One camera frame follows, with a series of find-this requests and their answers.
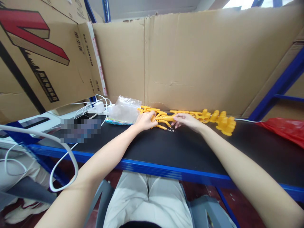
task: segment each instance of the yellow plastic toy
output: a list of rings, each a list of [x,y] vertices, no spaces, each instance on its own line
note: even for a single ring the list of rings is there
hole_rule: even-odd
[[[189,112],[189,114],[194,116],[196,119],[201,118],[203,115],[201,112]]]
[[[175,115],[177,114],[176,110],[170,110],[170,112],[174,113]]]
[[[147,110],[147,109],[149,109],[149,108],[151,108],[151,107],[149,107],[149,106],[144,106],[144,105],[142,105],[142,106],[140,106],[142,109],[144,109],[145,111]]]
[[[227,120],[228,120],[228,117],[223,117],[221,119],[221,122],[219,122],[218,125],[216,126],[216,129],[224,130],[227,126]]]
[[[162,111],[157,111],[157,115],[156,115],[156,117],[160,117],[160,116],[162,116],[162,115],[164,115],[164,116],[166,116],[167,115],[167,113],[166,112],[162,112]]]
[[[226,112],[222,111],[221,114],[219,115],[218,119],[216,120],[216,123],[219,123],[222,121],[222,118],[226,116]]]
[[[215,110],[212,116],[210,117],[209,121],[215,123],[216,118],[219,116],[219,110]]]
[[[158,122],[159,123],[165,123],[168,127],[171,128],[171,125],[167,121],[165,121],[165,120],[159,120]]]
[[[222,130],[222,133],[224,135],[227,135],[227,136],[232,136],[232,132],[234,131],[235,129],[235,125],[236,125],[236,122],[232,122],[231,124],[228,124],[224,130]]]
[[[155,113],[157,113],[157,111],[160,111],[160,109],[149,108],[149,109],[147,109],[147,111],[154,111]]]
[[[208,112],[208,110],[207,110],[207,109],[204,109],[204,110],[202,111],[202,116],[205,116],[207,112]]]
[[[184,110],[170,110],[171,113],[174,113],[172,116],[168,116],[166,112],[160,111],[159,109],[155,108],[150,108],[148,106],[141,106],[141,109],[137,109],[140,111],[140,114],[143,114],[144,112],[149,112],[149,111],[155,111],[157,113],[157,116],[152,116],[151,121],[154,122],[155,120],[158,123],[165,123],[170,129],[161,126],[161,125],[156,125],[156,127],[164,129],[164,130],[170,130],[172,131],[172,126],[169,124],[170,121],[175,121],[173,117],[177,113],[189,113],[191,116],[196,118],[198,121],[202,123],[218,123],[216,128],[224,135],[231,136],[232,132],[235,129],[236,122],[234,120],[234,117],[227,117],[227,112],[222,111],[221,114],[219,114],[219,110],[215,110],[214,113],[211,115],[210,112],[208,112],[207,109],[204,109],[202,112],[193,112],[193,111],[184,111]]]

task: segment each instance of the white charger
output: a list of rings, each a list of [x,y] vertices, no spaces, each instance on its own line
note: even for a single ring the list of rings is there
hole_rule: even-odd
[[[98,115],[101,115],[104,111],[105,111],[105,108],[104,108],[104,103],[102,101],[98,101],[94,104],[94,108],[96,109],[96,113]]]

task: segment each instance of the red printed logo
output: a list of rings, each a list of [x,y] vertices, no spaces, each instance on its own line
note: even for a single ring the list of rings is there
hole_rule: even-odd
[[[15,46],[69,65],[64,50],[45,40],[50,29],[39,12],[0,9],[0,23]]]

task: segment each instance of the black phone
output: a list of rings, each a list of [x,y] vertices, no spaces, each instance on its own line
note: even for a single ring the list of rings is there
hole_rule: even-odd
[[[44,122],[46,122],[48,120],[50,120],[50,118],[47,118],[47,117],[37,117],[37,118],[31,119],[31,120],[25,121],[21,125],[23,126],[23,128],[28,129],[28,128],[31,128],[31,127],[36,126],[38,124],[44,123]],[[6,138],[8,136],[9,135],[5,131],[0,130],[0,138]]]

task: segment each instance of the person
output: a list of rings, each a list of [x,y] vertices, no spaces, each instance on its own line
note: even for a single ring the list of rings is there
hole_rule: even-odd
[[[36,228],[83,227],[101,181],[119,163],[137,134],[157,125],[156,121],[151,122],[152,115],[155,113],[139,115],[134,125],[92,156],[79,170],[75,182],[63,190]],[[174,120],[176,122],[172,125],[176,129],[186,125],[203,137],[267,227],[298,228],[304,224],[304,210],[258,164],[191,115],[179,113]],[[124,189],[129,175],[136,182],[127,183]],[[192,227],[178,182],[167,180],[123,172],[109,204],[104,227]],[[128,188],[139,183],[147,185],[141,192],[128,195],[132,193]],[[172,186],[178,189],[169,195]]]

